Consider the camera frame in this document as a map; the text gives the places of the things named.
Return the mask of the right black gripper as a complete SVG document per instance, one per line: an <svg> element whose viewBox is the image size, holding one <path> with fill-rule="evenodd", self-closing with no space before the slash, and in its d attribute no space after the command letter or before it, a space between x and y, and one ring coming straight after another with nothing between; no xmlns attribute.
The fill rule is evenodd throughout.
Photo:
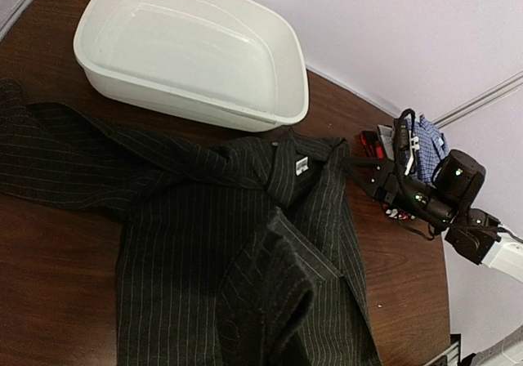
<svg viewBox="0 0 523 366"><path fill-rule="evenodd" d="M427 210L432 187L411 176L398 176L393 163L380 163L379 158L346 158L345 168L372 168L372 178L358 172L351 177L367 196L379 203L392 205L420 219L432 219Z"/></svg>

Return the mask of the black pinstriped long sleeve shirt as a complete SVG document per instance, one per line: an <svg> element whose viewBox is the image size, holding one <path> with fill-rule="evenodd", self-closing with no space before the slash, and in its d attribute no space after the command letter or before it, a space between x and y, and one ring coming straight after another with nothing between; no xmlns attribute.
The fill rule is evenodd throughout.
<svg viewBox="0 0 523 366"><path fill-rule="evenodd" d="M380 364L350 152L294 132L205 147L1 82L1 191L123 222L120 365Z"/></svg>

